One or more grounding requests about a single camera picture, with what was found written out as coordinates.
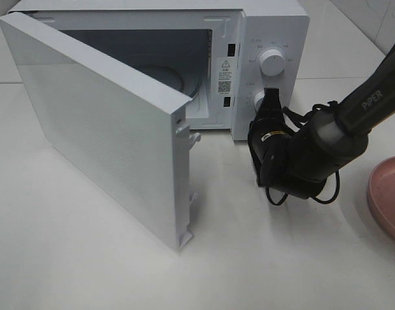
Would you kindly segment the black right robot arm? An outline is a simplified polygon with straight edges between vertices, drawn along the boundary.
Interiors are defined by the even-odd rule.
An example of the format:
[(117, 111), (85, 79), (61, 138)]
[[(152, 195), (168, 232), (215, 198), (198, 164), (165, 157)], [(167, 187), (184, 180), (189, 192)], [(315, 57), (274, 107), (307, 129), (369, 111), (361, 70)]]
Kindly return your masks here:
[(342, 102), (315, 104), (304, 116), (281, 106), (279, 89), (266, 88), (248, 133), (257, 185), (316, 199), (327, 178), (362, 155), (369, 132), (393, 113), (395, 45)]

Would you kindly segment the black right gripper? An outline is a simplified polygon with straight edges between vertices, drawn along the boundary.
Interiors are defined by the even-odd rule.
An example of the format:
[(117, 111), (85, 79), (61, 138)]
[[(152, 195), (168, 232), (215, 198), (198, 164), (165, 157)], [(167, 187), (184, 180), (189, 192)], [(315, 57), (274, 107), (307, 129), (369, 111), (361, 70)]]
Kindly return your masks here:
[(289, 141), (295, 134), (284, 117), (296, 118), (288, 107), (281, 108), (280, 90), (264, 89), (264, 108), (250, 124), (248, 146), (260, 187), (293, 187), (296, 177), (290, 171)]

